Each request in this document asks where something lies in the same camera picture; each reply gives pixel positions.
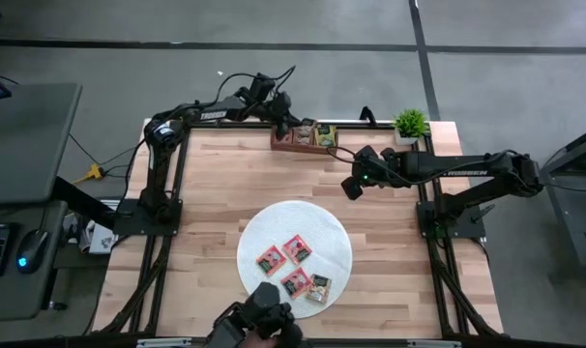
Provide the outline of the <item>white round woven placemat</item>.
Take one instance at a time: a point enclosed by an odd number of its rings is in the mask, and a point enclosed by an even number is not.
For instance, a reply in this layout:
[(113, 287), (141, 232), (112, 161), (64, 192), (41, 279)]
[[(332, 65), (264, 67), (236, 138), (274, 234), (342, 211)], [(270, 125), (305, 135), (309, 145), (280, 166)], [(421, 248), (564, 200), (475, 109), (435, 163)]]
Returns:
[[(282, 246), (292, 237), (300, 235), (312, 249), (310, 257), (296, 265), (283, 251)], [(256, 259), (269, 247), (276, 246), (286, 257), (286, 263), (274, 274), (265, 275)], [(255, 215), (247, 224), (237, 246), (237, 270), (248, 293), (261, 282), (270, 282), (279, 289), (280, 298), (290, 303), (296, 318), (315, 316), (331, 305), (343, 293), (352, 272), (352, 246), (341, 222), (328, 210), (301, 200), (288, 200), (272, 204)], [(332, 286), (328, 301), (317, 303), (301, 294), (291, 299), (280, 281), (297, 268), (328, 277)]]

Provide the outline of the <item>brown wooden tea box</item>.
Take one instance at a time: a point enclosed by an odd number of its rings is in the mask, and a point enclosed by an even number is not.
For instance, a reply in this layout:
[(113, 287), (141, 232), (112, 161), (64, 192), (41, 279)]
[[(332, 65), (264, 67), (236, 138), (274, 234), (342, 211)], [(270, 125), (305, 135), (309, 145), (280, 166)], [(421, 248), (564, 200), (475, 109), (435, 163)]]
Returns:
[(275, 139), (276, 127), (272, 128), (270, 137), (270, 146), (273, 151), (284, 151), (284, 152), (297, 152), (297, 153), (310, 153), (318, 155), (327, 155), (329, 147), (317, 146), (316, 143), (312, 146), (296, 145), (293, 143), (293, 130), (289, 130), (288, 134), (282, 140)]

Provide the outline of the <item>dark grey lower desk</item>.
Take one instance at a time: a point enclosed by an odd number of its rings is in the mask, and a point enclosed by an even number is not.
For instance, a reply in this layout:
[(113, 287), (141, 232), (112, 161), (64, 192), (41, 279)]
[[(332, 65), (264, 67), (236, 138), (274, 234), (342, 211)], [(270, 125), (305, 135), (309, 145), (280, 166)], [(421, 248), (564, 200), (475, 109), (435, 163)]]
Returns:
[[(66, 213), (67, 204), (62, 201), (0, 210), (0, 224), (12, 227), (0, 275), (0, 321), (32, 319), (47, 307), (55, 277), (53, 263)], [(43, 262), (34, 273), (21, 274), (16, 268), (18, 245), (34, 229), (48, 232)]]

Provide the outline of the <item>grey desk top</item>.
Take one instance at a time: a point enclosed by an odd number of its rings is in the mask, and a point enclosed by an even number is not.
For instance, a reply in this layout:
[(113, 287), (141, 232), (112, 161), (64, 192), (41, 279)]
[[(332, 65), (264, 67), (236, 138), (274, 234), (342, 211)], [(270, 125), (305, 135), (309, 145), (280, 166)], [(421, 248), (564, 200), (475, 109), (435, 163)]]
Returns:
[(0, 100), (0, 205), (40, 203), (52, 194), (82, 86), (13, 85)]

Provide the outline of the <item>white box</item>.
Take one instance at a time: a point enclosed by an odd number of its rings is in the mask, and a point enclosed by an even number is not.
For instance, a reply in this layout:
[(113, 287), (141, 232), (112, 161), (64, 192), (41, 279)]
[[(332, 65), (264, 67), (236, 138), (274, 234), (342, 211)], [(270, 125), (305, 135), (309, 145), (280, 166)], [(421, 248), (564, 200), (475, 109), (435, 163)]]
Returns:
[(111, 230), (90, 221), (87, 224), (88, 252), (90, 254), (109, 254), (118, 241)]

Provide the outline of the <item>person's hand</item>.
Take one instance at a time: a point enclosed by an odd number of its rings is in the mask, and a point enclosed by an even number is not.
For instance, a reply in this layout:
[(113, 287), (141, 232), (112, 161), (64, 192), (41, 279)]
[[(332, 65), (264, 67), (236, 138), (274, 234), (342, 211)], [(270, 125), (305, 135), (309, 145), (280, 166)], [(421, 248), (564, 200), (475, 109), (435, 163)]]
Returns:
[(238, 348), (276, 348), (278, 337), (262, 338), (257, 333), (249, 333)]

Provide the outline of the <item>yellow power plug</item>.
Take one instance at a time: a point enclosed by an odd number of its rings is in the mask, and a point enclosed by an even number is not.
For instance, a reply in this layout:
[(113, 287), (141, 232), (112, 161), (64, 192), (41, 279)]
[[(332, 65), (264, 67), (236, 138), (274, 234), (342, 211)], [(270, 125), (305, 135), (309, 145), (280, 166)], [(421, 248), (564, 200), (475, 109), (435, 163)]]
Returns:
[(104, 172), (103, 172), (102, 168), (98, 164), (93, 163), (90, 166), (90, 169), (87, 171), (87, 173), (82, 178), (73, 181), (73, 185), (77, 185), (77, 184), (91, 181), (91, 180), (101, 180), (103, 177), (104, 177)]

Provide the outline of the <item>black computer mouse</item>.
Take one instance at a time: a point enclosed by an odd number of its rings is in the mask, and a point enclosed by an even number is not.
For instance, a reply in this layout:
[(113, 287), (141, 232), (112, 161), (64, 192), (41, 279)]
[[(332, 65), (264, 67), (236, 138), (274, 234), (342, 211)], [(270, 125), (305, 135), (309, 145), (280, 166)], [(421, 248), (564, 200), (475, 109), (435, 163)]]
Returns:
[(32, 274), (42, 264), (48, 232), (41, 229), (29, 231), (20, 241), (16, 252), (16, 268), (21, 274)]

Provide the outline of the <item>green plant in white pot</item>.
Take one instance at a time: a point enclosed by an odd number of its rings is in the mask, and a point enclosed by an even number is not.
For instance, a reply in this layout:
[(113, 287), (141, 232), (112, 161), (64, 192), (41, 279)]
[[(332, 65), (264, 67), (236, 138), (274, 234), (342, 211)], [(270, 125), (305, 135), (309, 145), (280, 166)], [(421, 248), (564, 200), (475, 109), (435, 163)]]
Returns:
[(404, 109), (394, 118), (396, 144), (409, 146), (430, 134), (429, 124), (419, 109)]

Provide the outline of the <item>grey metal cart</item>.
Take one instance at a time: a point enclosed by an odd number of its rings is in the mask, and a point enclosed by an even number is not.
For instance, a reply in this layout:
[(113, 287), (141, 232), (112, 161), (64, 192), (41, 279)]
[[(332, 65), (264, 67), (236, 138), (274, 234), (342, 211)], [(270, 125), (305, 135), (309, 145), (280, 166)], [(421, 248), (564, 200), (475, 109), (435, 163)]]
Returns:
[(568, 236), (574, 264), (557, 278), (586, 278), (586, 132), (553, 154), (542, 167), (550, 203)]

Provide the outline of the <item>yellow lemon tea packet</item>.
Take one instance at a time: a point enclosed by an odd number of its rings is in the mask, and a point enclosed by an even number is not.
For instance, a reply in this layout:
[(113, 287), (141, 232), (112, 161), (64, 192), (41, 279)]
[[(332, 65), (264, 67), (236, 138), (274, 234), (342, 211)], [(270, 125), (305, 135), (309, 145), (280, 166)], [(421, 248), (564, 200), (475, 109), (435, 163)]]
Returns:
[(321, 147), (334, 147), (337, 145), (337, 127), (333, 125), (317, 125), (314, 128), (315, 143)]

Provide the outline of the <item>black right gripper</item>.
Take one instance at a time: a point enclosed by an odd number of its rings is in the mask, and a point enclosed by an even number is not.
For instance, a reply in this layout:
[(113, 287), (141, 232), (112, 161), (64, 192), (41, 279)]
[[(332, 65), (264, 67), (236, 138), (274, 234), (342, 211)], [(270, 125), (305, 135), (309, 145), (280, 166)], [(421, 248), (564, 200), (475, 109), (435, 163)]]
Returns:
[(392, 149), (388, 149), (387, 159), (381, 159), (371, 146), (366, 145), (348, 163), (351, 165), (351, 174), (341, 182), (341, 187), (350, 200), (358, 199), (364, 193), (363, 188), (409, 187), (397, 173), (397, 157)]

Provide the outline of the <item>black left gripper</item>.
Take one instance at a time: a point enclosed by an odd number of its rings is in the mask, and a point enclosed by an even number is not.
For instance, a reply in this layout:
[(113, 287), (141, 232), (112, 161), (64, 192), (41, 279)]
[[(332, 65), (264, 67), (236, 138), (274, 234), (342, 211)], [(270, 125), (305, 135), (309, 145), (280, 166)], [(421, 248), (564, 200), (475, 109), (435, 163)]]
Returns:
[(267, 102), (268, 120), (273, 125), (276, 125), (276, 140), (282, 140), (288, 134), (289, 128), (314, 126), (317, 123), (312, 118), (299, 119), (294, 116), (290, 111), (291, 105), (291, 98), (286, 92), (277, 93)]

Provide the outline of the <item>beige tea packet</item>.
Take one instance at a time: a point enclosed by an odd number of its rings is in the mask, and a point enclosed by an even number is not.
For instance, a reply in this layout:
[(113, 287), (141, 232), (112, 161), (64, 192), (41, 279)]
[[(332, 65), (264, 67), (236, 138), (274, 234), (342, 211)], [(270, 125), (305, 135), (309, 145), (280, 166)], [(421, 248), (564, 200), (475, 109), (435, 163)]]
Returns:
[(324, 305), (328, 301), (331, 286), (332, 280), (330, 278), (313, 274), (306, 291), (306, 298)]
[(293, 130), (293, 143), (296, 145), (312, 146), (315, 144), (315, 126), (299, 126)]

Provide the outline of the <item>white metal bracket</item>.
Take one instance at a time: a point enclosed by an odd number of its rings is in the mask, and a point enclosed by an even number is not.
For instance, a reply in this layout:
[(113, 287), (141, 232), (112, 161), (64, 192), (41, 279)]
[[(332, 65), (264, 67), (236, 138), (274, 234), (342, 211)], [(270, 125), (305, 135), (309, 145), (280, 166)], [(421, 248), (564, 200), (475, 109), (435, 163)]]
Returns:
[(407, 341), (407, 348), (462, 348), (458, 341), (437, 340), (437, 339), (410, 339)]
[(191, 348), (191, 339), (185, 337), (139, 339), (135, 348)]

